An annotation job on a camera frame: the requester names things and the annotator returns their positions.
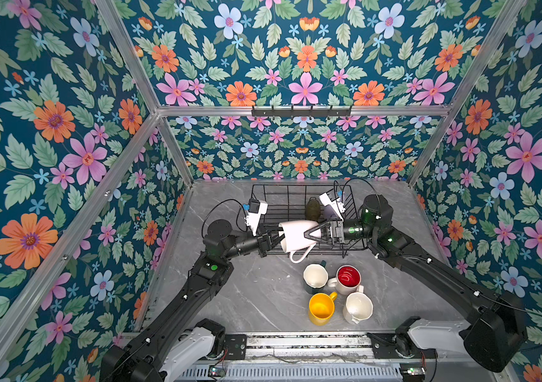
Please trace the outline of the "cream mug pink handle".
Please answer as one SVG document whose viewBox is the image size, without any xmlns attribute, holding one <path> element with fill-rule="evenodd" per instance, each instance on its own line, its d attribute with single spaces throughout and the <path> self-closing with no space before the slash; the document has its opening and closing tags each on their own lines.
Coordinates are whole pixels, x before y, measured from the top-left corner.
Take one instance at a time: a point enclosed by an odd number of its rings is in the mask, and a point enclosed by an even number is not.
<svg viewBox="0 0 542 382">
<path fill-rule="evenodd" d="M 304 221 L 286 221 L 278 225 L 279 229 L 285 231 L 285 237 L 287 240 L 288 250 L 283 251 L 287 253 L 289 259 L 294 264 L 301 263 L 307 255 L 315 248 L 315 245 L 306 245 L 304 240 Z"/>
</svg>

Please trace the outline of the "amber textured glass cup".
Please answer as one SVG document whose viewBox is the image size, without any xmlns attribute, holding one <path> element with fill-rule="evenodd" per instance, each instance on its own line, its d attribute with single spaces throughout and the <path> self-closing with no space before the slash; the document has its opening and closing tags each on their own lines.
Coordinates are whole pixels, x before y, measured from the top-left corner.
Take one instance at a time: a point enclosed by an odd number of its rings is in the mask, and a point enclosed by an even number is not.
<svg viewBox="0 0 542 382">
<path fill-rule="evenodd" d="M 305 218 L 309 221 L 318 222 L 321 216 L 321 205 L 316 197 L 311 197 L 305 206 Z"/>
</svg>

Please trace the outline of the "dark green mug white inside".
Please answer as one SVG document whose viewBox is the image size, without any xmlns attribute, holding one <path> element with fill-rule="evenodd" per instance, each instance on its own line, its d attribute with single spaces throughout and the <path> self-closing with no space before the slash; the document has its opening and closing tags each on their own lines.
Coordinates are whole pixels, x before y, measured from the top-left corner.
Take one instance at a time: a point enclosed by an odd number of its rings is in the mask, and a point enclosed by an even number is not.
<svg viewBox="0 0 542 382">
<path fill-rule="evenodd" d="M 304 288 L 309 294 L 318 294 L 324 290 L 329 280 L 327 262 L 309 264 L 303 272 Z"/>
</svg>

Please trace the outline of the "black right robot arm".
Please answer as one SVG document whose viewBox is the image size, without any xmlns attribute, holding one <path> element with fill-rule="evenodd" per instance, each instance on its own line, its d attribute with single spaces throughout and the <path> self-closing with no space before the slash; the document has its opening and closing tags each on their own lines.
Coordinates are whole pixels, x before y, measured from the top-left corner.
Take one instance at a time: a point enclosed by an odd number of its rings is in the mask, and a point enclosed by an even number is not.
<svg viewBox="0 0 542 382">
<path fill-rule="evenodd" d="M 412 237 L 396 228 L 393 208 L 377 194 L 365 197 L 359 214 L 344 216 L 340 199 L 328 194 L 305 205 L 306 220 L 320 229 L 318 242 L 347 244 L 361 241 L 376 258 L 411 275 L 453 306 L 459 321 L 430 321 L 412 316 L 394 331 L 390 347 L 403 357 L 417 351 L 446 350 L 468 355 L 491 372 L 501 372 L 527 339 L 525 310 L 508 292 L 478 286 L 430 255 Z"/>
</svg>

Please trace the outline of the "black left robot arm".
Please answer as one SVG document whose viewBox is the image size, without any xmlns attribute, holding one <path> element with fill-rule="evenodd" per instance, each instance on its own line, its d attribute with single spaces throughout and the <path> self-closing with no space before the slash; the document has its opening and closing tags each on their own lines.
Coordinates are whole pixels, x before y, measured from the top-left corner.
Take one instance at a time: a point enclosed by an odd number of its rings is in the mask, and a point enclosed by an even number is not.
<svg viewBox="0 0 542 382">
<path fill-rule="evenodd" d="M 203 237 L 204 250 L 179 293 L 135 339 L 123 348 L 114 345 L 105 353 L 100 380 L 161 381 L 168 375 L 161 366 L 187 324 L 229 280 L 234 270 L 231 260 L 252 252 L 264 257 L 284 238 L 277 230 L 256 237 L 233 229 L 224 219 L 211 223 Z"/>
</svg>

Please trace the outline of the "white mug red inside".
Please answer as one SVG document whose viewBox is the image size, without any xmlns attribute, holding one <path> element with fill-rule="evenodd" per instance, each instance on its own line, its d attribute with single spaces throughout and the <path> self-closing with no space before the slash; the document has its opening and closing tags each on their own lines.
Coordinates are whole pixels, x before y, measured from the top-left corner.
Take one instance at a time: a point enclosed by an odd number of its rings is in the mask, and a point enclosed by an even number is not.
<svg viewBox="0 0 542 382">
<path fill-rule="evenodd" d="M 361 282 L 362 275 L 359 270 L 351 265 L 344 265 L 337 270 L 334 278 L 327 281 L 326 286 L 338 294 L 349 295 L 358 290 Z"/>
</svg>

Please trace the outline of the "yellow mug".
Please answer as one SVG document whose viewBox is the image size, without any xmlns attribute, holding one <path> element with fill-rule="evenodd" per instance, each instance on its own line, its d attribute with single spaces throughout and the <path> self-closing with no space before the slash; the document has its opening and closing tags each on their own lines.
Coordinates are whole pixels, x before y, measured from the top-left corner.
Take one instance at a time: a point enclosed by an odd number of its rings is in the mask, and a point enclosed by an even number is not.
<svg viewBox="0 0 542 382">
<path fill-rule="evenodd" d="M 335 311 L 335 301 L 338 298 L 336 292 L 331 294 L 314 294 L 309 300 L 309 320 L 316 326 L 325 326 L 328 324 Z"/>
</svg>

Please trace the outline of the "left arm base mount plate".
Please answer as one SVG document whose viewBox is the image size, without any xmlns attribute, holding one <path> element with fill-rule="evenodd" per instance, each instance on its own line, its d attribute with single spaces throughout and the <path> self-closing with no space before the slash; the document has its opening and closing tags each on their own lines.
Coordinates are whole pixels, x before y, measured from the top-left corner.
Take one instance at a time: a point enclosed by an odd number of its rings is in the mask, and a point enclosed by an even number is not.
<svg viewBox="0 0 542 382">
<path fill-rule="evenodd" d="M 226 334 L 220 344 L 223 361 L 243 361 L 246 359 L 248 345 L 246 334 Z"/>
</svg>

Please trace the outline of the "black hook rail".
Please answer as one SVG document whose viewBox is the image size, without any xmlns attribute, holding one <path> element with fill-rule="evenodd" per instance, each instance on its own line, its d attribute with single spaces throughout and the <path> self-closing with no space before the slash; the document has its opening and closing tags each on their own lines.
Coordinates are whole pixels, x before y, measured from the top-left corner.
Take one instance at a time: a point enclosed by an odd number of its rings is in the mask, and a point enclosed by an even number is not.
<svg viewBox="0 0 542 382">
<path fill-rule="evenodd" d="M 279 117 L 279 118 L 293 118 L 293 117 L 313 117 L 319 119 L 325 119 L 330 117 L 346 117 L 352 114 L 351 107 L 317 107 L 317 106 L 269 106 L 269 107 L 253 107 L 250 109 L 250 115 L 253 117 Z"/>
</svg>

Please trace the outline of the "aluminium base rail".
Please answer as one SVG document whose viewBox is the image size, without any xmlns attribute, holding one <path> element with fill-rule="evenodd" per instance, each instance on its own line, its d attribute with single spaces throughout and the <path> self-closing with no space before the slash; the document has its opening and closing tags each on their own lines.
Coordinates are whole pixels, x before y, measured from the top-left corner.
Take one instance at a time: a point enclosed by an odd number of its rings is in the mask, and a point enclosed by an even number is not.
<svg viewBox="0 0 542 382">
<path fill-rule="evenodd" d="M 356 332 L 251 332 L 243 361 L 223 361 L 221 330 L 180 335 L 161 381 L 516 381 L 512 366 L 490 372 L 464 354 L 436 350 L 435 360 L 377 359 Z"/>
</svg>

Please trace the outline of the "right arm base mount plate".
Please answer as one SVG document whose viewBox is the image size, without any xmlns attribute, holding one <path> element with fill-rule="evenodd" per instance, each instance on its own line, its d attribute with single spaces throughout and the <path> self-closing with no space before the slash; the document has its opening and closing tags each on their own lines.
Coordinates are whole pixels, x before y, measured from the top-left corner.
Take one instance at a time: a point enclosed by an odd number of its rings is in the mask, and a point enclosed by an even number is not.
<svg viewBox="0 0 542 382">
<path fill-rule="evenodd" d="M 435 360 L 438 356 L 436 350 L 417 348 L 407 334 L 384 332 L 366 333 L 366 336 L 371 340 L 371 348 L 377 359 Z"/>
</svg>

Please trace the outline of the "aluminium frame post right rear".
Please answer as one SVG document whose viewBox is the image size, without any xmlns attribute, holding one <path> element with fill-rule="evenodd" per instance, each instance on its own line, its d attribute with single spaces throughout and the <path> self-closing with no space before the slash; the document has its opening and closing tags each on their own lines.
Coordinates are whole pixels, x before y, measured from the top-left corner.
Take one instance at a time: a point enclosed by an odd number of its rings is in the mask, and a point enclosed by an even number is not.
<svg viewBox="0 0 542 382">
<path fill-rule="evenodd" d="M 525 4 L 527 4 L 527 1 L 509 0 L 504 2 L 498 17 L 495 19 L 487 36 L 483 40 L 481 50 L 473 60 L 471 67 L 466 72 L 466 75 L 452 97 L 452 101 L 449 104 L 448 115 L 445 116 L 437 126 L 435 132 L 428 140 L 427 146 L 423 149 L 417 165 L 415 165 L 413 172 L 408 177 L 407 183 L 411 189 L 415 188 L 425 167 L 427 167 L 437 148 L 442 143 L 448 129 L 451 127 L 461 108 L 466 103 L 478 79 L 484 73 L 487 65 L 489 65 L 492 56 L 497 51 L 509 29 L 518 19 L 518 15 Z"/>
</svg>

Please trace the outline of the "aluminium frame post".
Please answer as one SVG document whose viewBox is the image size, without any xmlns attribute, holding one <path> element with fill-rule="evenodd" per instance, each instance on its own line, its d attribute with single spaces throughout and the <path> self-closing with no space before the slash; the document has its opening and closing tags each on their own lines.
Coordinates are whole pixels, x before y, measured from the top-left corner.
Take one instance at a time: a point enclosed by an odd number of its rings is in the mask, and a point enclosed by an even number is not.
<svg viewBox="0 0 542 382">
<path fill-rule="evenodd" d="M 150 118 L 156 123 L 161 123 L 159 132 L 161 137 L 166 142 L 169 148 L 169 154 L 171 154 L 174 160 L 177 170 L 184 182 L 186 189 L 191 189 L 193 183 L 193 176 L 191 176 L 190 170 L 186 164 L 186 160 L 180 150 L 179 143 L 175 135 L 171 132 L 169 122 L 162 116 L 159 111 L 161 109 L 161 103 L 153 90 L 153 86 L 147 76 L 141 60 L 138 58 L 134 44 L 131 37 L 125 27 L 125 24 L 118 12 L 118 8 L 114 1 L 97 1 L 96 6 L 99 10 L 99 14 L 102 16 L 107 29 L 110 32 L 115 44 L 120 52 L 129 74 L 135 81 L 135 86 L 142 95 L 142 100 L 145 103 L 145 107 L 150 113 Z"/>
<path fill-rule="evenodd" d="M 509 29 L 518 19 L 518 15 L 525 4 L 527 4 L 527 1 L 509 0 L 504 2 L 498 17 L 495 19 L 487 36 L 483 40 L 481 50 L 473 60 L 471 67 L 466 72 L 466 75 L 452 97 L 452 101 L 449 104 L 448 115 L 445 116 L 437 126 L 435 132 L 428 140 L 427 146 L 423 149 L 417 165 L 415 165 L 413 172 L 408 177 L 407 183 L 411 189 L 415 188 L 425 167 L 427 167 L 437 148 L 442 143 L 448 129 L 451 127 L 461 108 L 466 103 L 478 79 L 484 73 L 487 65 L 489 65 L 492 56 L 497 51 Z"/>
</svg>

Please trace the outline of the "aluminium frame post left rear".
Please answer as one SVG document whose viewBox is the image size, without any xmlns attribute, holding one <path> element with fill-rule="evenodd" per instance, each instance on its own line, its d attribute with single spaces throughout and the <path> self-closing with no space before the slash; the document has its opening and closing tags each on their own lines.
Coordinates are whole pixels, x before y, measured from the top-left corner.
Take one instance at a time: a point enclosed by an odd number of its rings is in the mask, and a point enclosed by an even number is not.
<svg viewBox="0 0 542 382">
<path fill-rule="evenodd" d="M 115 44 L 120 52 L 129 74 L 135 81 L 135 86 L 142 95 L 142 100 L 145 103 L 145 107 L 150 113 L 150 118 L 156 123 L 161 123 L 159 132 L 161 137 L 166 142 L 169 148 L 169 154 L 171 154 L 174 160 L 177 170 L 184 182 L 186 189 L 191 189 L 193 183 L 193 176 L 191 176 L 190 170 L 186 164 L 186 160 L 180 150 L 179 143 L 175 135 L 171 132 L 169 122 L 162 116 L 159 111 L 161 109 L 161 103 L 153 90 L 153 86 L 147 76 L 141 60 L 138 58 L 134 44 L 131 37 L 125 27 L 125 24 L 118 12 L 118 8 L 114 1 L 97 1 L 96 6 L 99 10 L 99 14 L 102 16 L 107 29 L 110 32 Z"/>
</svg>

